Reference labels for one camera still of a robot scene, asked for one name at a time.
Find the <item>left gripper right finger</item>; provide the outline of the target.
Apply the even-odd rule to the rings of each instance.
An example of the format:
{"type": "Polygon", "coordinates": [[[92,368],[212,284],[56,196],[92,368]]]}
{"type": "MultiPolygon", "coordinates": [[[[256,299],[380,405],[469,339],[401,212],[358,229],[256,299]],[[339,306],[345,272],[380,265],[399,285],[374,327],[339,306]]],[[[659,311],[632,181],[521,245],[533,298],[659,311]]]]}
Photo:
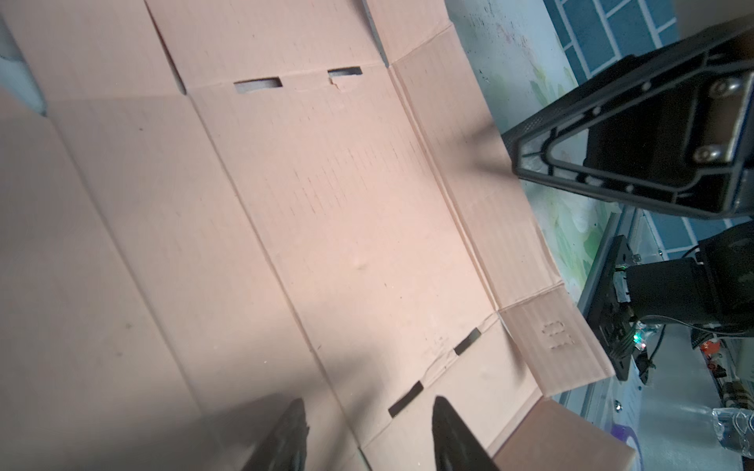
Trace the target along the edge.
{"type": "Polygon", "coordinates": [[[445,396],[433,404],[432,437],[438,471],[499,470],[445,396]]]}

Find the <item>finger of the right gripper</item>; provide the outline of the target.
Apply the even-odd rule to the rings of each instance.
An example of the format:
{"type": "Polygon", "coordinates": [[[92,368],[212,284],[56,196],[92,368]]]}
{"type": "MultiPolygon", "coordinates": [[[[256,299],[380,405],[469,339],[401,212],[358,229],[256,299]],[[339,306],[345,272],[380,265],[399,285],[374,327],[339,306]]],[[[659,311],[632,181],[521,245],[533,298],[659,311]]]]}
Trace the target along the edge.
{"type": "Polygon", "coordinates": [[[749,216],[753,19],[630,55],[502,139],[528,182],[675,216],[749,216]]]}

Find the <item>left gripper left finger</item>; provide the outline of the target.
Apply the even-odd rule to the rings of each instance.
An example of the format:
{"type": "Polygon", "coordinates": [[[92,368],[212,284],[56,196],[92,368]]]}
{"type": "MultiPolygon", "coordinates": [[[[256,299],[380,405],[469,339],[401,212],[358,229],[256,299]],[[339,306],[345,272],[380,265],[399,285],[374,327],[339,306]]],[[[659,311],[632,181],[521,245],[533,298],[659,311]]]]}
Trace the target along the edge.
{"type": "Polygon", "coordinates": [[[242,470],[304,471],[308,433],[306,406],[302,398],[297,398],[289,404],[242,470]]]}

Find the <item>peach paper box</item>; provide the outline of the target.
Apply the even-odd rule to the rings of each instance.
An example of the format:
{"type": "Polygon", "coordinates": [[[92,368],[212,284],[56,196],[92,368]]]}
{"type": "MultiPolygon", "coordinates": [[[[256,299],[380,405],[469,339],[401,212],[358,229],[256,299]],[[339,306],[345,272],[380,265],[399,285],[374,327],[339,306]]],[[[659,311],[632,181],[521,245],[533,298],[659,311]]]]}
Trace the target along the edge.
{"type": "Polygon", "coordinates": [[[628,470],[613,375],[442,1],[5,1],[1,466],[628,470]]]}

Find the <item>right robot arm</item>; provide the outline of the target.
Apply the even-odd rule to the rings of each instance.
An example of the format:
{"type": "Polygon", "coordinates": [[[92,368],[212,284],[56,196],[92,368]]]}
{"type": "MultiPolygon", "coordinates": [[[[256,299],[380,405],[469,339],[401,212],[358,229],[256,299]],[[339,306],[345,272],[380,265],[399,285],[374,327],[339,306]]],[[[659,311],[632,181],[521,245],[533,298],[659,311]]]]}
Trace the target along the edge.
{"type": "Polygon", "coordinates": [[[753,19],[628,56],[502,136],[522,180],[690,219],[695,255],[628,269],[644,323],[753,333],[753,19]]]}

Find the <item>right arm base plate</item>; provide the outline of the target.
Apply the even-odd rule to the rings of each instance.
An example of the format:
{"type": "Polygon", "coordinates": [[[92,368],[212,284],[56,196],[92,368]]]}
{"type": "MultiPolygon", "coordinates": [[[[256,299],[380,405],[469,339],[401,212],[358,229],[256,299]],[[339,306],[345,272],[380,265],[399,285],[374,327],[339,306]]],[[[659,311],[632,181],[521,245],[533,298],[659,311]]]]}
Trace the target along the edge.
{"type": "Polygon", "coordinates": [[[586,310],[586,320],[604,349],[619,381],[626,382],[634,358],[646,349],[646,341],[630,309],[626,273],[636,259],[625,235],[611,242],[586,310]]]}

